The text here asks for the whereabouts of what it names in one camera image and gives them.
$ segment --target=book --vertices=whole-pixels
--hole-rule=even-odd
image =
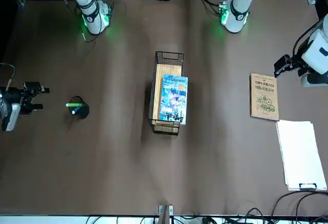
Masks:
[[[188,78],[165,74],[159,107],[159,119],[186,124]]]
[[[251,116],[279,120],[277,80],[275,77],[251,74]]]

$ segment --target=brown cloth surface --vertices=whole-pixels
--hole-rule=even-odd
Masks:
[[[14,86],[40,81],[44,110],[0,134],[0,212],[29,214],[269,214],[288,192],[275,123],[250,117],[249,75],[273,75],[316,20],[306,0],[254,0],[248,23],[230,34],[200,0],[116,1],[112,27],[84,43],[63,2],[29,1],[16,17],[5,60]],[[187,125],[178,137],[152,133],[145,91],[155,51],[183,52]],[[90,116],[72,122],[80,95]],[[304,88],[297,72],[278,78],[281,119],[310,120],[328,175],[328,89]],[[296,197],[279,215],[293,215]],[[307,198],[300,215],[321,215]]]

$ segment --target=stack of paper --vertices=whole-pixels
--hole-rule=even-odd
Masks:
[[[277,132],[288,189],[326,190],[313,124],[280,120]]]

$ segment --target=green light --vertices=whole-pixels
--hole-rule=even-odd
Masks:
[[[87,26],[87,22],[86,22],[86,20],[84,19],[84,16],[83,16],[83,15],[82,15],[82,18],[83,18],[83,21],[84,21],[84,26],[88,27],[88,26]]]
[[[100,14],[101,20],[104,23],[104,26],[107,27],[109,25],[109,18],[107,15]]]
[[[66,107],[81,107],[84,104],[78,104],[78,103],[67,103]]]
[[[221,24],[222,25],[225,25],[227,23],[228,16],[229,16],[229,11],[226,11],[226,12],[224,12],[224,14],[222,14],[222,16],[221,16]]]

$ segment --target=blue book cover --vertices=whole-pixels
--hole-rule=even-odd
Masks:
[[[186,124],[188,78],[165,74],[163,76],[159,119]]]

